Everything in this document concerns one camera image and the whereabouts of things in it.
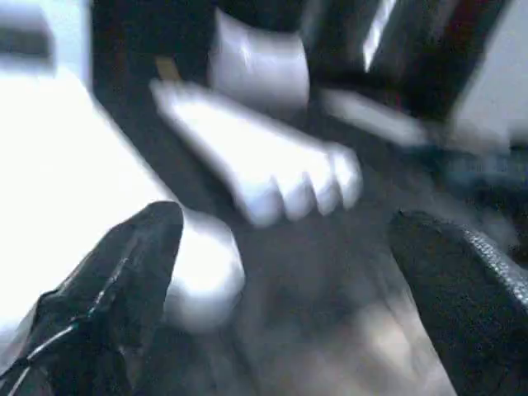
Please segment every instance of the white object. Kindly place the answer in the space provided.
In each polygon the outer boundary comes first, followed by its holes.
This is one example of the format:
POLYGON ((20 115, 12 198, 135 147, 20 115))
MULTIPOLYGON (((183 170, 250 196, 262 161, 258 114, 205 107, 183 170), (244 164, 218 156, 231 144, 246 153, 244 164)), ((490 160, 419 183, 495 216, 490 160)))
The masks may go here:
MULTIPOLYGON (((452 123, 467 140, 508 150, 510 132, 528 125, 528 2, 513 0, 494 27, 482 63, 452 111, 452 123)), ((526 136, 514 136, 528 140, 526 136)))
POLYGON ((242 103, 305 106, 309 71, 300 36, 261 31, 217 10, 209 83, 242 103))
MULTIPOLYGON (((38 297, 56 288, 111 227, 176 197, 68 70, 55 77, 0 73, 0 98, 1 355, 38 297)), ((187 208, 183 214, 167 321, 207 329, 227 318, 243 268, 225 224, 187 208), (185 306, 185 314, 171 304, 185 306)))
POLYGON ((356 92, 323 92, 325 110, 346 123, 404 147, 427 144, 427 132, 418 120, 356 92))
POLYGON ((92 85, 91 0, 0 0, 0 26, 46 31, 53 63, 92 85))
POLYGON ((160 115, 210 165, 256 226, 283 214, 297 220, 314 205, 326 215, 361 192, 355 154, 326 145, 194 84, 152 82, 160 115))

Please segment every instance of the black object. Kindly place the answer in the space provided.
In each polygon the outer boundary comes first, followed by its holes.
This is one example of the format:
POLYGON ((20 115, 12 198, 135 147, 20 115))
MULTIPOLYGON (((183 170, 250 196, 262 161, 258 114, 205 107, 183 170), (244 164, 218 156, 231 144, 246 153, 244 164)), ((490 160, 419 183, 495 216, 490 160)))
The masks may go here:
POLYGON ((178 204, 158 202, 110 230, 40 297, 0 394, 132 394, 162 317, 182 225, 178 204))
POLYGON ((458 395, 528 393, 528 272, 484 235, 398 213, 390 247, 458 395))

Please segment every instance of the floor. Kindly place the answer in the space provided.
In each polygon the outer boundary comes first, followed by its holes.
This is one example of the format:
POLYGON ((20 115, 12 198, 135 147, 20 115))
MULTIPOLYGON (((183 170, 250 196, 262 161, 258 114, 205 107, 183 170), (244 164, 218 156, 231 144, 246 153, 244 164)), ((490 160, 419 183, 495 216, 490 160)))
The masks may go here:
MULTIPOLYGON (((174 29, 204 42, 209 34, 184 24, 174 29)), ((148 90, 153 57, 171 49, 163 32, 151 30, 148 39, 165 48, 145 50, 146 35, 138 32, 125 51, 120 82, 97 82, 96 95, 183 204, 232 228, 247 270, 246 290, 227 328, 203 337, 160 329, 138 394, 454 394, 392 258, 386 225, 397 210, 422 209, 479 226, 475 210, 437 188, 402 150, 325 114, 315 97, 287 122, 355 149, 365 179, 361 201, 328 217, 311 214, 252 229, 227 191, 156 116, 148 90)), ((204 54, 179 60, 191 47, 180 42, 174 52, 181 75, 200 81, 203 73, 195 71, 203 70, 204 54)))

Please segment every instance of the white fabric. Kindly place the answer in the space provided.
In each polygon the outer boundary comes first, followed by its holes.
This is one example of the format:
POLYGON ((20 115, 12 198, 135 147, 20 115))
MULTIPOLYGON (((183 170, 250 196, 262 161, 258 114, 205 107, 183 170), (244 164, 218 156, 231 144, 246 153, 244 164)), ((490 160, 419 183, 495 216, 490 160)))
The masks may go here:
MULTIPOLYGON (((71 73, 0 73, 0 106, 1 351, 38 297, 57 287, 108 229, 175 197, 71 73)), ((233 235, 187 209, 184 219, 185 254, 177 258, 171 287, 187 307, 194 297, 218 295, 218 288, 229 299, 243 284, 233 235), (189 275, 190 263, 200 274, 189 275), (215 283, 197 289, 208 274, 215 283), (189 276, 197 277, 194 283, 189 276)))

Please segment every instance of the dark floor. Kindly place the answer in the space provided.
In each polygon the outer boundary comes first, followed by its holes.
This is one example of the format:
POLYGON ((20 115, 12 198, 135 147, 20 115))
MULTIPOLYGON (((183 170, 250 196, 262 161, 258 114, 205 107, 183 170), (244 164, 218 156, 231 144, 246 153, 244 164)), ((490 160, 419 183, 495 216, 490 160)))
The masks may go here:
MULTIPOLYGON (((151 7, 144 10, 154 25, 158 14, 151 7)), ((162 31, 150 31, 149 40, 163 43, 156 50, 137 44, 146 40, 144 32, 129 35, 137 46, 128 44, 120 81, 115 73, 98 78, 96 96, 184 205, 218 216, 232 228, 247 287, 231 326, 222 332, 196 338, 161 329, 138 394, 449 394, 445 381, 425 384, 438 364, 390 254, 386 226, 401 209, 476 224, 474 210, 434 187, 395 147, 323 114, 314 98, 290 123, 355 149, 365 179, 361 201, 328 217, 312 214, 293 224, 253 229, 219 182, 156 116, 148 90, 154 55, 176 53, 184 78, 203 78, 196 71, 203 72, 206 51, 194 56, 187 51, 194 51, 193 40, 203 48, 210 33, 184 25, 175 29, 173 34, 192 39, 175 44, 173 52, 162 31), (393 341, 380 346, 384 337, 393 341), (397 351, 405 342, 414 362, 408 378, 398 372, 408 368, 397 369, 388 357, 391 349, 395 360, 405 355, 397 351)))

